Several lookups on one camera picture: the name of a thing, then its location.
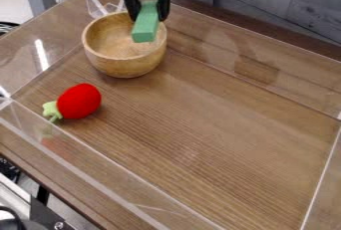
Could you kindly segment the brown wooden bowl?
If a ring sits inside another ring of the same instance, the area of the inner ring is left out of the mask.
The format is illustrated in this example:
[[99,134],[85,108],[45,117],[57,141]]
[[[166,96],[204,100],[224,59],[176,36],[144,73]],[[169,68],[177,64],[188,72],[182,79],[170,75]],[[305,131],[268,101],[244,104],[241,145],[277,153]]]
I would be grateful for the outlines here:
[[94,68],[115,78],[136,78],[152,72],[165,59],[169,30],[160,24],[157,39],[136,43],[128,12],[95,19],[83,30],[82,43]]

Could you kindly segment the red plush strawberry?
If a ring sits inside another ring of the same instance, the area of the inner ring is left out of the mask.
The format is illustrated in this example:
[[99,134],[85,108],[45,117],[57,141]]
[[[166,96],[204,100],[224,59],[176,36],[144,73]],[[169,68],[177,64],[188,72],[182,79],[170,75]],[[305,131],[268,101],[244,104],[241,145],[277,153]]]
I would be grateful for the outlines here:
[[55,101],[43,104],[43,116],[50,121],[79,119],[91,115],[102,104],[98,88],[87,83],[70,87]]

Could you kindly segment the clear acrylic tray walls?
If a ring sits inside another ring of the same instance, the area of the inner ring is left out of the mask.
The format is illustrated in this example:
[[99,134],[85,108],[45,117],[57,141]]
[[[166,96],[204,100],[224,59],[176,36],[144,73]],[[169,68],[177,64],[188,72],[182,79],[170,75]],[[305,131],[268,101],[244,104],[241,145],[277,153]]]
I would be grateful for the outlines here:
[[[86,0],[0,37],[0,155],[106,230],[341,230],[341,61],[174,7],[162,64],[95,70]],[[43,104],[87,83],[85,118]]]

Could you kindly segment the black metal bracket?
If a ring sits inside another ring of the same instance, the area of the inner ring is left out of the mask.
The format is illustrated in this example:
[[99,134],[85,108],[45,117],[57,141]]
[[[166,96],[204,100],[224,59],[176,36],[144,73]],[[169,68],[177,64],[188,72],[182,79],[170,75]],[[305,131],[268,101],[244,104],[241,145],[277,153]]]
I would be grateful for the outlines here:
[[49,230],[77,230],[39,200],[31,199],[30,219]]

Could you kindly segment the green rectangular stick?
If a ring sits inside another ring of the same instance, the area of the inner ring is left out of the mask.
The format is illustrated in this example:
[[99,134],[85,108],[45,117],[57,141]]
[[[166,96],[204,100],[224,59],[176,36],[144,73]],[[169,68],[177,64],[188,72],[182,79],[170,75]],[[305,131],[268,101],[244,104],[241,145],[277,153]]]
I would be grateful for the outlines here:
[[133,39],[136,43],[153,42],[160,28],[158,1],[144,2],[142,10],[133,28]]

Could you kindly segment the black table leg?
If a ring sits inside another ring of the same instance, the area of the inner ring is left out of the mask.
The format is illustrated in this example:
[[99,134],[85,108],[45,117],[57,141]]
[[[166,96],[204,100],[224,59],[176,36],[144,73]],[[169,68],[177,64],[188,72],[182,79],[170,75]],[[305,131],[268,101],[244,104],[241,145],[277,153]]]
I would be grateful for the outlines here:
[[43,186],[38,189],[37,199],[43,205],[49,205],[50,191]]

